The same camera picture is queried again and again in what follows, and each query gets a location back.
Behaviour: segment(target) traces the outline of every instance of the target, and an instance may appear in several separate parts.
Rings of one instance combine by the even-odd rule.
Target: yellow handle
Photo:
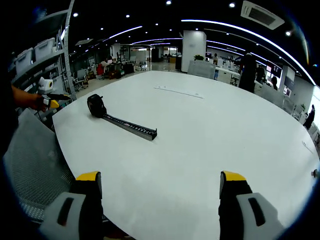
[[[51,100],[50,101],[50,108],[56,109],[59,107],[59,103],[56,100]]]

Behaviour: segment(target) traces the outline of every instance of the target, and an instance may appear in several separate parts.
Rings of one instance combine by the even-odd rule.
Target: window
[[[320,87],[318,86],[313,88],[313,96],[308,113],[310,113],[312,105],[315,107],[315,116],[313,122],[318,129],[320,129]]]

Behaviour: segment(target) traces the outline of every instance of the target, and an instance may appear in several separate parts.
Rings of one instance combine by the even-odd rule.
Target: floor
[[[169,62],[147,62],[146,66],[141,69],[135,69],[135,72],[127,74],[123,77],[121,77],[120,79],[124,79],[124,78],[128,78],[131,77],[133,75],[137,75],[137,74],[141,74],[141,73],[145,73],[146,71],[165,71],[165,72],[177,72],[176,70],[176,64],[175,63],[169,63]],[[80,91],[76,92],[76,98],[81,98],[82,96],[96,90],[99,89],[105,85],[114,83],[120,79],[103,79],[103,80],[98,80],[98,79],[91,79],[89,80],[89,85],[87,88],[85,89],[81,89]]]

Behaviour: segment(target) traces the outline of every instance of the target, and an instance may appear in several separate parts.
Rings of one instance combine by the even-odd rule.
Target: tape measure
[[[144,139],[152,141],[157,136],[157,129],[153,130],[144,126],[140,126],[119,118],[113,117],[107,114],[107,109],[102,101],[102,96],[93,94],[88,97],[86,103],[88,105],[90,113],[97,117],[102,118],[112,124],[119,126],[135,135],[138,135]]]

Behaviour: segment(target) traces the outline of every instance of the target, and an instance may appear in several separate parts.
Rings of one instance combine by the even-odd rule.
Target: person in black
[[[240,78],[239,88],[254,93],[255,90],[255,77],[256,77],[256,60],[251,53],[243,56],[240,62],[240,69],[243,69]]]
[[[278,80],[275,76],[271,78],[271,83],[273,85],[273,88],[278,91],[278,87],[277,87]]]
[[[305,126],[305,128],[306,128],[307,130],[310,129],[311,124],[312,124],[312,122],[313,122],[314,119],[315,119],[315,114],[316,114],[316,109],[315,109],[315,106],[312,105],[312,107],[311,107],[311,112],[309,113],[308,118],[305,120],[305,122],[304,122],[304,124],[303,124],[303,126]]]
[[[265,76],[265,70],[263,69],[262,65],[256,69],[256,80],[262,84],[263,78]]]

